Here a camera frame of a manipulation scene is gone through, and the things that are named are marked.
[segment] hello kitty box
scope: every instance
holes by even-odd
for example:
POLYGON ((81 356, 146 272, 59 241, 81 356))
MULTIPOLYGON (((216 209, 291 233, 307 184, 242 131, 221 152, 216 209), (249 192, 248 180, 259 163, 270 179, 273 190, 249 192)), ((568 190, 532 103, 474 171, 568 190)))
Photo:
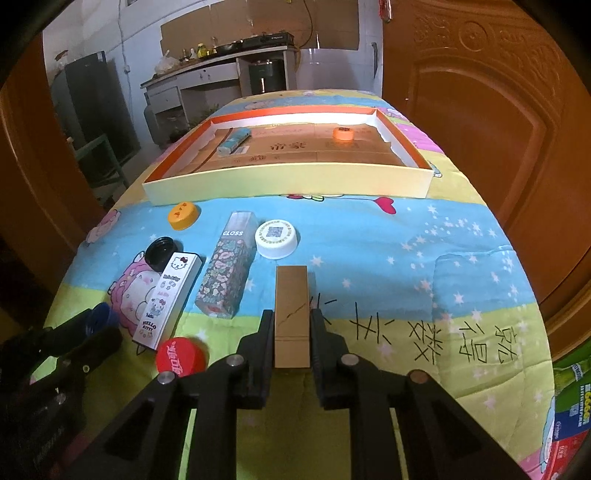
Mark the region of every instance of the hello kitty box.
POLYGON ((201 265, 196 254, 173 253, 138 322, 133 337, 135 343, 157 350, 170 338, 201 265))

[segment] red bottle cap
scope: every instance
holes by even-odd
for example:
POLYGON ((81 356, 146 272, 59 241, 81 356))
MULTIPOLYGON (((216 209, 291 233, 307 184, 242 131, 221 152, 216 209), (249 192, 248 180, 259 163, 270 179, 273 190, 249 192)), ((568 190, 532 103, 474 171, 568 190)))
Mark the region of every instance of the red bottle cap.
POLYGON ((156 353, 158 373, 173 371, 179 377, 203 372, 207 368, 205 355, 191 340, 175 337, 166 340, 156 353))

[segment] bottle cap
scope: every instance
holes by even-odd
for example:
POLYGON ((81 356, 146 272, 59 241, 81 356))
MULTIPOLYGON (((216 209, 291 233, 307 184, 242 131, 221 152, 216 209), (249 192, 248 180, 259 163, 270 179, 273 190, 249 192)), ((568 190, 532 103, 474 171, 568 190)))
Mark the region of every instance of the bottle cap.
POLYGON ((344 142, 350 142, 355 136, 355 130, 349 127, 337 127, 333 130, 333 138, 344 142))
POLYGON ((185 230, 199 218, 199 209, 191 202, 182 202, 168 213, 168 222, 175 230, 185 230))
POLYGON ((265 258, 279 260, 297 248, 294 226, 286 220, 269 220, 256 229, 256 250, 265 258))
POLYGON ((179 377, 203 372, 207 368, 203 351, 190 339, 174 337, 166 340, 156 353, 158 373, 171 371, 179 377))
POLYGON ((177 250, 177 245, 172 238, 161 236, 146 249, 144 260, 152 270, 162 273, 168 264, 168 260, 177 250))

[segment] red heart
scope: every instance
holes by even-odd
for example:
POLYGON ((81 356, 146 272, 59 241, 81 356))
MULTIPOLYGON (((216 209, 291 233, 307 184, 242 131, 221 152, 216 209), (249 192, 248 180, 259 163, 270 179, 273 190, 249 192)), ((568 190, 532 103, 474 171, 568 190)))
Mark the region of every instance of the red heart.
POLYGON ((388 197, 378 197, 374 200, 375 203, 386 213, 390 215, 394 215, 396 213, 396 209, 392 206, 394 200, 388 197))

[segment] cardboard box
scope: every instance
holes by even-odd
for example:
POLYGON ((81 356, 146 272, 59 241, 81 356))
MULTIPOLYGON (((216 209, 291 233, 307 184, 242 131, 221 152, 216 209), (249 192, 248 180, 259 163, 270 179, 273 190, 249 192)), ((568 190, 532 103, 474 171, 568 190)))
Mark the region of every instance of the cardboard box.
POLYGON ((156 351, 170 338, 201 265, 196 254, 173 253, 138 323, 135 343, 156 351))
POLYGON ((280 265, 275 280, 275 368, 310 367, 310 299, 305 266, 280 265))
POLYGON ((367 107, 312 105, 208 119, 167 151, 144 181, 144 190, 154 205, 294 192, 425 198, 432 179, 429 163, 382 112, 367 107), (359 139, 337 144, 331 138, 316 138, 311 140, 313 147, 307 143, 305 148, 297 141, 287 141, 287 137, 298 138, 299 130, 332 132, 330 124, 353 126, 360 132, 359 139), (211 155, 227 133, 218 134, 218 130, 240 127, 253 132, 253 138, 244 144, 248 150, 223 158, 215 152, 211 155), (261 134, 265 131, 290 133, 272 139, 267 137, 270 134, 261 134), (375 135, 373 145, 370 140, 366 143, 366 131, 375 135), (278 143, 284 144, 283 148, 275 148, 278 143))

